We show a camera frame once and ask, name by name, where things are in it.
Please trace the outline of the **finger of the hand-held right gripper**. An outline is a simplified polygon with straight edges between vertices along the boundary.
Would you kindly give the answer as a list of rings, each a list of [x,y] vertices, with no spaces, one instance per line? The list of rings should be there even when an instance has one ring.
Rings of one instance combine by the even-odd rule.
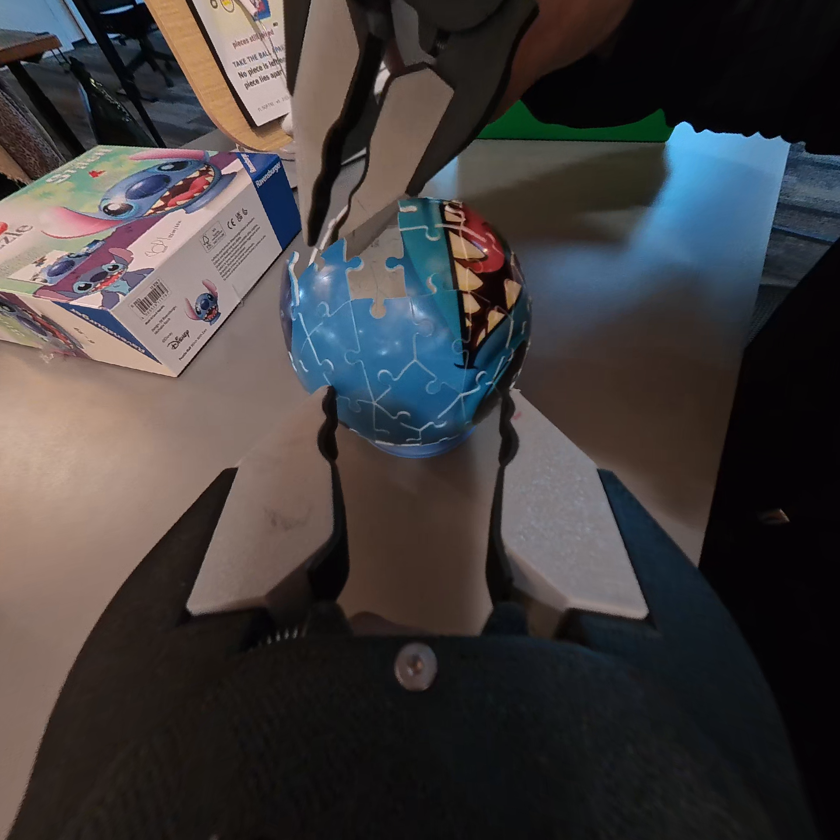
[[[389,80],[368,143],[364,173],[343,216],[345,238],[408,194],[453,95],[428,65],[410,67]]]
[[[291,4],[291,115],[302,233],[322,238],[344,145],[361,121],[389,39],[388,2]]]

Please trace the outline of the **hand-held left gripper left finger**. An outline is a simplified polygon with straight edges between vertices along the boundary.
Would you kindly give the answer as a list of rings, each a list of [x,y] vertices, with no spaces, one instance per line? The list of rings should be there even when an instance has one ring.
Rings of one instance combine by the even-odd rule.
[[[330,386],[241,459],[186,607],[208,616],[263,608],[304,617],[335,602],[350,572]]]

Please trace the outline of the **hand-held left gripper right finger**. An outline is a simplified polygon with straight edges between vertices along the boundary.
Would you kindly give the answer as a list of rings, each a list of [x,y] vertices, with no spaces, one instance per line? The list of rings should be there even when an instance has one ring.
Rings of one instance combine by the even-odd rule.
[[[648,606],[595,463],[518,389],[502,398],[489,593],[531,631],[573,615],[643,621]]]

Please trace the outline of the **blue cartoon puzzle ball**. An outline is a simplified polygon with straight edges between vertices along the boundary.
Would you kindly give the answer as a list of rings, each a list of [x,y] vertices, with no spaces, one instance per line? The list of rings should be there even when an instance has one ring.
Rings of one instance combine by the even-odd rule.
[[[332,387],[341,425],[418,459],[460,446],[509,391],[532,301],[515,252],[473,206],[418,197],[359,255],[343,239],[309,262],[293,253],[280,320],[303,387]]]

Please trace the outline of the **person's right forearm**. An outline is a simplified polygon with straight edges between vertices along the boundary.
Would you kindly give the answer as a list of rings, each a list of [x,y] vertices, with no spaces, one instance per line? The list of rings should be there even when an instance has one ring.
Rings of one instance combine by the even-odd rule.
[[[633,123],[759,134],[838,154],[838,1],[633,2],[608,55],[590,54],[521,97],[543,123]]]

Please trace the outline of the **printed cardboard puzzle box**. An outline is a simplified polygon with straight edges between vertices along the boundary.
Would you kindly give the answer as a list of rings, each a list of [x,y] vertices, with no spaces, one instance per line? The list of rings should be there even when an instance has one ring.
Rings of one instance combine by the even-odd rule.
[[[99,145],[1,203],[1,338],[176,377],[301,231],[284,161]]]

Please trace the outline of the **person's right hand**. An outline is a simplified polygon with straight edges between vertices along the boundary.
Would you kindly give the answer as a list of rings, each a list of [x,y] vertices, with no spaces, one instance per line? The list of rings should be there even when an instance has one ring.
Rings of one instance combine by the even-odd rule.
[[[539,1],[539,13],[513,56],[498,119],[541,78],[590,54],[608,55],[632,1]]]

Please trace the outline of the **wooden document stand with sheet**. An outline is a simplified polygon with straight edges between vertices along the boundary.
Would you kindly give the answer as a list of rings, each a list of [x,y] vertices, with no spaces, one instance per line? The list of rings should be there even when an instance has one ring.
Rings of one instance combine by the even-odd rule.
[[[145,4],[205,113],[225,137],[245,151],[279,152],[290,146],[293,138],[279,120],[264,127],[250,124],[187,1]]]

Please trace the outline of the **green plastic bin stack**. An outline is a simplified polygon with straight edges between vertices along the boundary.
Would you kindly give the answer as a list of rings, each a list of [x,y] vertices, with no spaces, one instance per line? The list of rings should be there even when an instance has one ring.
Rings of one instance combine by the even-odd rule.
[[[520,101],[503,117],[486,126],[478,138],[480,140],[665,143],[673,130],[673,127],[667,124],[665,115],[661,111],[627,124],[575,129],[567,125],[538,121]]]

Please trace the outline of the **black office chair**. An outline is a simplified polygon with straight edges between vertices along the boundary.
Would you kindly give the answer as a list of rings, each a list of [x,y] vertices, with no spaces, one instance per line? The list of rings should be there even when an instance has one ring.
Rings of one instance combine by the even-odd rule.
[[[151,35],[157,26],[147,6],[137,1],[91,1],[90,5],[108,35],[116,36],[122,46],[132,40],[139,47],[140,51],[126,66],[129,78],[133,79],[136,71],[146,65],[172,89],[174,57],[152,45]]]

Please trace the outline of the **dark bag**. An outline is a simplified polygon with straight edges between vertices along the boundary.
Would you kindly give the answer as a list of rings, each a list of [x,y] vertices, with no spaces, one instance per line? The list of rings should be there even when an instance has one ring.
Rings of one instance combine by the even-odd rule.
[[[99,145],[160,147],[147,129],[90,74],[82,62],[74,57],[67,61],[77,82],[93,137]]]

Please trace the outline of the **person's black clothed torso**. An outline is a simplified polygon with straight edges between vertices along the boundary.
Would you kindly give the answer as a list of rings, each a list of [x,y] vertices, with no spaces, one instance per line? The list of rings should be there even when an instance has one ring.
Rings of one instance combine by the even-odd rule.
[[[839,838],[839,243],[743,353],[700,571],[761,666],[821,838]]]

